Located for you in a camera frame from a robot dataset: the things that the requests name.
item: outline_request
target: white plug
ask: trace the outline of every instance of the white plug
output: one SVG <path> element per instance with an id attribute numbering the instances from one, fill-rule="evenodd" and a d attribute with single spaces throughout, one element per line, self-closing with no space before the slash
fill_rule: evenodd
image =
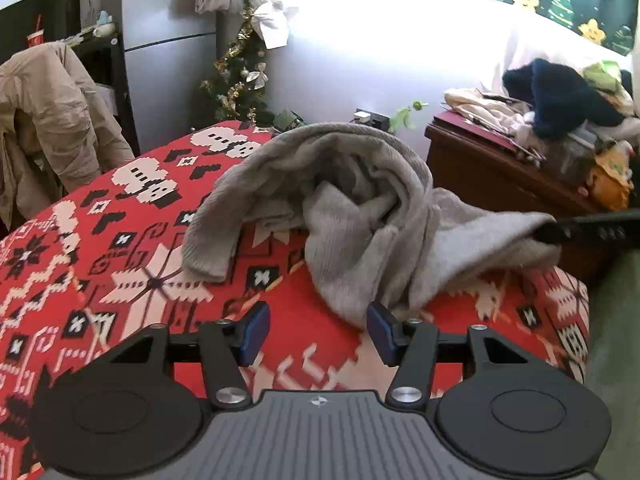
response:
<path id="1" fill-rule="evenodd" d="M 360 124 L 369 124 L 371 122 L 371 114 L 361 110 L 353 114 L 353 120 Z"/>

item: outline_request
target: gray refrigerator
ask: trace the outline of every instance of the gray refrigerator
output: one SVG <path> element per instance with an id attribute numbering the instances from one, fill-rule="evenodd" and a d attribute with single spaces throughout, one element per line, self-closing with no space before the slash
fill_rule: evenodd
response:
<path id="1" fill-rule="evenodd" d="M 215 14 L 196 0 L 122 0 L 129 96 L 140 152 L 212 123 L 199 85 L 216 60 Z"/>

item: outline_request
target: white ribbon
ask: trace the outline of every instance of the white ribbon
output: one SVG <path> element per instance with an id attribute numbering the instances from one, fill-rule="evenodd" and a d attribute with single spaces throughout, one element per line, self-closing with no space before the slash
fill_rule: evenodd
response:
<path id="1" fill-rule="evenodd" d="M 289 39 L 289 22 L 287 13 L 297 10 L 296 6 L 288 6 L 283 0 L 254 0 L 257 9 L 251 18 L 251 25 L 264 40 L 267 49 L 285 46 Z"/>
<path id="2" fill-rule="evenodd" d="M 250 83 L 255 80 L 255 89 L 262 88 L 264 84 L 269 80 L 267 75 L 264 73 L 264 69 L 267 68 L 266 63 L 258 63 L 258 72 L 249 72 L 249 75 L 246 77 L 246 81 Z"/>

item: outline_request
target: black circular motor housing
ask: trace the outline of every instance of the black circular motor housing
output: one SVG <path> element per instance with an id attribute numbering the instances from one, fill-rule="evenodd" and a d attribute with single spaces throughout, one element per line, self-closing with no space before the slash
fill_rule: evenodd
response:
<path id="1" fill-rule="evenodd" d="M 441 399 L 436 423 L 463 455 L 514 476 L 559 476 L 593 466 L 610 416 L 591 391 L 550 367 L 484 369 Z"/>
<path id="2" fill-rule="evenodd" d="M 198 399 L 169 377 L 122 373 L 69 381 L 34 404 L 31 437 L 41 461 L 77 478 L 130 476 L 172 459 L 202 425 Z"/>

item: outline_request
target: christmas tree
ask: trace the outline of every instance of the christmas tree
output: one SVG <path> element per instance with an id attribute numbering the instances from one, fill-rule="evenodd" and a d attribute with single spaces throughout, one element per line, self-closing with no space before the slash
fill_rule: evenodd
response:
<path id="1" fill-rule="evenodd" d="M 242 27 L 225 55 L 216 61 L 213 75 L 203 81 L 213 99 L 216 121 L 240 120 L 258 126 L 271 126 L 274 115 L 264 102 L 264 84 L 268 80 L 264 69 L 264 41 L 254 31 L 251 0 L 244 0 Z"/>

